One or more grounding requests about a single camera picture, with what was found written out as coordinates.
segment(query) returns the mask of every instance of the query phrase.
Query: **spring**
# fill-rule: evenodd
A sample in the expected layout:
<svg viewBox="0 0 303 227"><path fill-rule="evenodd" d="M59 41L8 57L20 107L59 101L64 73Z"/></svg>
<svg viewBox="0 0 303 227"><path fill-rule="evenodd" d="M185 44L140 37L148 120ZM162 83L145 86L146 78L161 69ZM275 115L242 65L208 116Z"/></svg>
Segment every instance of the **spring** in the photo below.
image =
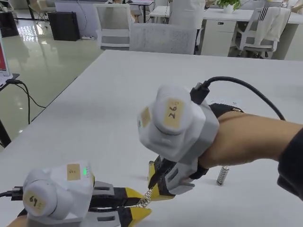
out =
<svg viewBox="0 0 303 227"><path fill-rule="evenodd" d="M142 199L140 199L140 201L137 203L136 207L140 207L140 208L146 208L150 202L152 201L152 189L147 191L147 193L145 193L145 195L143 196Z"/></svg>
<svg viewBox="0 0 303 227"><path fill-rule="evenodd" d="M222 166L221 171L219 173L218 179L217 179L217 185L223 186L225 178L228 174L229 167L228 166Z"/></svg>

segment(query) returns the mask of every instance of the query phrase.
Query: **paper label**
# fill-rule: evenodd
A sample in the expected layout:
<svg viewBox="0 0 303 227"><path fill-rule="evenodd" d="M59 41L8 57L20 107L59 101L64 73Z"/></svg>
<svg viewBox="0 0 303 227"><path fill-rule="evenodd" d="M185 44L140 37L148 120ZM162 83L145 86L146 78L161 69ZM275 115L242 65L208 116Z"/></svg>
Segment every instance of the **paper label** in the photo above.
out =
<svg viewBox="0 0 303 227"><path fill-rule="evenodd" d="M166 126L178 129L181 116L183 114L184 102L178 99L170 98L166 104L164 124Z"/></svg>
<svg viewBox="0 0 303 227"><path fill-rule="evenodd" d="M46 206L46 202L32 191L26 192L23 197L23 202L39 215L42 214Z"/></svg>
<svg viewBox="0 0 303 227"><path fill-rule="evenodd" d="M151 121L151 115L148 107L146 107L141 113L142 127L146 127L148 123Z"/></svg>
<svg viewBox="0 0 303 227"><path fill-rule="evenodd" d="M67 165L67 180L77 181L81 179L80 164Z"/></svg>

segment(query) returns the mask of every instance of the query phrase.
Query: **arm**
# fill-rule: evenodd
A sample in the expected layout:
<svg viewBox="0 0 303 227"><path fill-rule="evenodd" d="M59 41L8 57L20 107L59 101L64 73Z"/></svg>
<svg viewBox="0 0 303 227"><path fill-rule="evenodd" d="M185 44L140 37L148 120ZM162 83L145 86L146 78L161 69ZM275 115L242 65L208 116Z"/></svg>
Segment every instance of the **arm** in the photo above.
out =
<svg viewBox="0 0 303 227"><path fill-rule="evenodd" d="M278 184L303 199L302 125L240 112L227 112L218 119L218 134L200 157L200 166L211 168L272 159L279 162Z"/></svg>
<svg viewBox="0 0 303 227"><path fill-rule="evenodd" d="M27 217L20 216L16 218L12 223L8 225L8 227L26 227L27 226Z"/></svg>

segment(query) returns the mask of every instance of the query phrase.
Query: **human hand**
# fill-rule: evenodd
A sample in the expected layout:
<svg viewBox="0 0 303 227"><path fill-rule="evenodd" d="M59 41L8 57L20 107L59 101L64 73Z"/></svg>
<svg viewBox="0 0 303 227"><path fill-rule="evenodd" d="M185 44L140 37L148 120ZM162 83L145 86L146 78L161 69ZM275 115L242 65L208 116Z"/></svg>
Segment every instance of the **human hand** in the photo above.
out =
<svg viewBox="0 0 303 227"><path fill-rule="evenodd" d="M20 216L16 218L12 223L10 223L7 227L26 227L27 226L27 217Z"/></svg>
<svg viewBox="0 0 303 227"><path fill-rule="evenodd" d="M278 160L302 128L299 124L241 112L227 112L218 120L217 136L199 158L203 168L244 164L261 158Z"/></svg>

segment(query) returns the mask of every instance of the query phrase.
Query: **white shirt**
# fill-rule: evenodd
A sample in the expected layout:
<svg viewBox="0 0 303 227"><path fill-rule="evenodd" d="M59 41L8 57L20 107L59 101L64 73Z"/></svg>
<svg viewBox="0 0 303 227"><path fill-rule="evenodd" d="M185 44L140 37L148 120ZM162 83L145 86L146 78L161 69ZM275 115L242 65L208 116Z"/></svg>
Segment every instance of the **white shirt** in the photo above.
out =
<svg viewBox="0 0 303 227"><path fill-rule="evenodd" d="M188 29L202 26L205 0L172 0L169 23Z"/></svg>

